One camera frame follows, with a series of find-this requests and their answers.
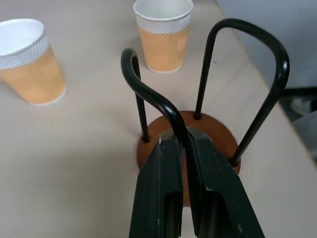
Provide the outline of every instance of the wavy pattern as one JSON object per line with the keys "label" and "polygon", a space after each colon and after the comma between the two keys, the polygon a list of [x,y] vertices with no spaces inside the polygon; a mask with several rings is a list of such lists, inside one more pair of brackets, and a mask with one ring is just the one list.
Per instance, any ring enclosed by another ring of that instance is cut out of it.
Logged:
{"label": "wavy pattern", "polygon": [[139,27],[145,59],[150,69],[172,71],[183,62],[188,28],[175,33],[151,33]]}
{"label": "wavy pattern", "polygon": [[191,12],[177,20],[157,21],[147,20],[136,14],[137,23],[140,28],[151,33],[176,33],[186,28],[190,23]]}
{"label": "wavy pattern", "polygon": [[[43,45],[35,44],[30,49],[33,55],[43,51]],[[31,104],[44,104],[58,98],[66,89],[66,84],[51,47],[37,60],[21,65],[20,60],[12,60],[10,67],[2,69],[5,82],[22,98]]]}
{"label": "wavy pattern", "polygon": [[0,56],[0,69],[22,66],[34,62],[50,47],[49,39],[44,33],[33,45],[20,50],[16,54]]}

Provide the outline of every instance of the floor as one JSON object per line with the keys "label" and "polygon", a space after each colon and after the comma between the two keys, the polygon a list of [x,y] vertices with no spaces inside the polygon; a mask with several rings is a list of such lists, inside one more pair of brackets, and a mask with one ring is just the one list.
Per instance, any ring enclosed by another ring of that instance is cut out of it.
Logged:
{"label": "floor", "polygon": [[292,121],[294,127],[297,129],[297,132],[308,148],[311,156],[317,163],[317,111],[304,117],[296,114],[289,107],[292,98],[293,97],[283,97],[280,99],[280,104]]}

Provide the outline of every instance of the round wooden base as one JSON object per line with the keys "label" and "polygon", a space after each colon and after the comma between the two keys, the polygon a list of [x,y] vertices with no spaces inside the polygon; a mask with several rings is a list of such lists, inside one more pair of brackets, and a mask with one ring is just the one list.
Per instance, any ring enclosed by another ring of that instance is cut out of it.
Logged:
{"label": "round wooden base", "polygon": [[[187,127],[194,126],[196,129],[205,132],[220,153],[224,153],[228,158],[233,156],[238,147],[238,144],[232,136],[231,132],[221,122],[206,114],[202,114],[201,119],[196,120],[194,119],[194,112],[192,111],[181,111],[180,113]],[[171,129],[171,126],[164,116],[157,118],[148,126],[150,142],[144,143],[141,136],[138,143],[137,162],[139,168],[144,165],[145,161],[149,157],[151,151],[154,148],[154,145],[159,139],[159,135],[167,129]],[[240,162],[235,170],[236,172],[240,171]],[[183,203],[184,206],[189,207],[190,203],[187,185],[186,160],[184,160],[183,163],[183,189]]]}

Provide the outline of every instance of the orange paper cup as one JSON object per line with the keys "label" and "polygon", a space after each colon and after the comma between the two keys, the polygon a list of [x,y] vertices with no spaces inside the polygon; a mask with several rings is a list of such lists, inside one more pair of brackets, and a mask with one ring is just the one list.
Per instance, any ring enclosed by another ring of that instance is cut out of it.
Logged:
{"label": "orange paper cup", "polygon": [[147,66],[155,73],[172,73],[183,62],[191,0],[137,0],[134,11]]}
{"label": "orange paper cup", "polygon": [[0,23],[0,75],[28,103],[47,106],[66,90],[44,26],[33,19]]}

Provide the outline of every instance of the table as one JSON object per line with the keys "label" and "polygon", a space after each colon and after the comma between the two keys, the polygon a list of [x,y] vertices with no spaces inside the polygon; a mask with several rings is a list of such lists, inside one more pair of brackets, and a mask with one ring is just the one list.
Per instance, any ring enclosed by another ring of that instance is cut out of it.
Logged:
{"label": "table", "polygon": [[[42,21],[65,74],[56,105],[28,105],[0,82],[0,237],[126,238],[138,169],[140,124],[120,54],[134,48],[143,82],[180,110],[193,110],[205,43],[224,18],[196,0],[181,69],[150,72],[144,63],[133,0],[11,0],[0,20]],[[230,29],[215,44],[203,112],[241,141],[268,93]],[[148,122],[160,116],[146,104]],[[315,237],[317,170],[276,105],[242,157],[241,181],[266,237]],[[184,209],[182,237],[194,237]]]}

